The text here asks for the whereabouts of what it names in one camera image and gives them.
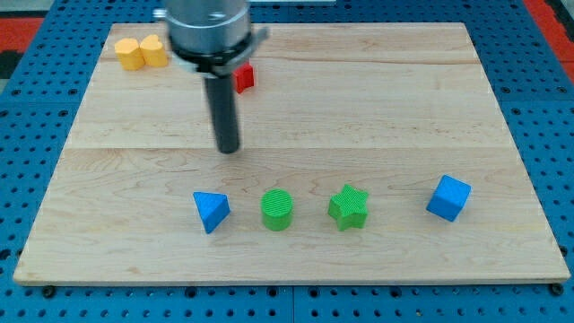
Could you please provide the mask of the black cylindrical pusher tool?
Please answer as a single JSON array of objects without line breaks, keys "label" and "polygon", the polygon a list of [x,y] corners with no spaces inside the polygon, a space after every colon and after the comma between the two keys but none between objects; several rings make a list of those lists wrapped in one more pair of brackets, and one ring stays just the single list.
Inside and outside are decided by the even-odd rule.
[{"label": "black cylindrical pusher tool", "polygon": [[220,153],[235,153],[240,135],[233,81],[229,75],[204,78],[204,87],[217,149]]}]

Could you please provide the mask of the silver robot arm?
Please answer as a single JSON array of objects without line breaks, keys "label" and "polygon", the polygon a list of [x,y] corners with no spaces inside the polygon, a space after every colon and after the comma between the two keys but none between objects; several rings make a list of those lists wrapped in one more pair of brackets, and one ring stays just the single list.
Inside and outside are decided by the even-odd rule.
[{"label": "silver robot arm", "polygon": [[204,80],[216,147],[240,148],[233,72],[247,63],[269,29],[254,30],[247,0],[163,0],[153,17],[166,23],[170,47]]}]

